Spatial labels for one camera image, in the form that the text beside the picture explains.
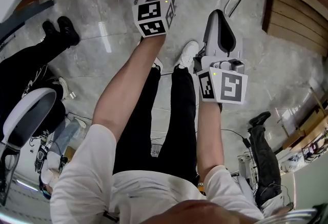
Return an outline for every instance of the hair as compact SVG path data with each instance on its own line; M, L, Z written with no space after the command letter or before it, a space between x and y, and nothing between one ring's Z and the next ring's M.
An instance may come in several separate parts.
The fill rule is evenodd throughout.
M51 195L48 193L48 191L46 190L46 185L41 180L41 174L39 175L39 188L42 191L43 196L46 199L50 200L51 199Z

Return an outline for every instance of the black boot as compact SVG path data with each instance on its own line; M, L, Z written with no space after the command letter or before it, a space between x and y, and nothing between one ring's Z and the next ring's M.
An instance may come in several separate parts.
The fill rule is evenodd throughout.
M249 124L252 127L258 126L258 125L264 125L264 122L271 116L271 113L269 111L263 112L259 114L258 116L252 118L249 121Z
M56 28L54 27L54 25L52 24L52 22L50 21L45 21L42 24L42 28L46 34L46 37L58 37L59 36L59 32L56 30Z
M76 46L80 42L80 37L75 31L71 20L66 16L61 16L57 20L60 34L64 37L64 40L68 43L68 46Z

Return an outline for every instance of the white t-shirt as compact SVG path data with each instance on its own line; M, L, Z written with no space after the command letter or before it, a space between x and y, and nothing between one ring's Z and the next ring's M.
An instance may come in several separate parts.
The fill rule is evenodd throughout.
M41 180L43 184L49 184L52 188L57 183L58 178L54 176L52 170L58 171L60 165L60 156L55 152L49 151L47 159L43 162L41 168Z
M140 223L189 199L208 199L227 210L263 219L224 166L207 174L204 197L189 181L168 174L133 170L112 175L115 149L116 140L109 129L90 127L53 190L53 223L104 223L104 211L120 213L120 223ZM127 154L126 159L133 158Z

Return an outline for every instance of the marble floor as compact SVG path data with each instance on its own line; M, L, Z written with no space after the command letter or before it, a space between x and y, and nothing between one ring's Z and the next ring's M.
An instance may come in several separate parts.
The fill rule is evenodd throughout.
M140 38L134 26L131 6L134 0L55 0L52 8L36 15L19 29L4 48L4 59L22 48L39 43L41 24L56 22L61 15L73 21L82 40L49 65L63 76L75 99L65 101L68 112L92 118L96 102L107 83L129 58ZM158 58L164 73L173 70L184 44L194 39L202 46L209 14L223 9L228 0L176 0L176 17ZM236 3L232 0L228 10ZM266 138L273 149L286 139L279 121L289 119L309 97L309 84L322 84L324 68L319 55L296 44L267 36L261 29L265 0L242 0L231 19L243 37L246 74L249 83L244 105L224 105L222 128L248 136L248 120L270 110ZM106 44L111 52L106 51ZM163 76L152 110L152 138L164 140L170 119L171 77ZM247 151L240 136L222 131L226 167L238 169L237 155Z

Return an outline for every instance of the black pants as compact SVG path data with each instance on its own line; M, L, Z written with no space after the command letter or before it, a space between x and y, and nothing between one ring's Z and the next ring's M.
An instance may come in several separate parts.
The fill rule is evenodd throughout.
M59 37L46 37L41 43L24 48L0 63L0 140L8 115L22 98L36 72L68 48Z
M267 200L281 193L280 170L277 157L264 137L264 126L255 126L249 132L252 153L258 170L255 201L260 207Z
M152 68L139 101L119 139L113 174L127 170L157 171L186 179L197 185L196 96L188 69L172 74L171 117L166 140L158 157L151 152L151 111L160 72Z

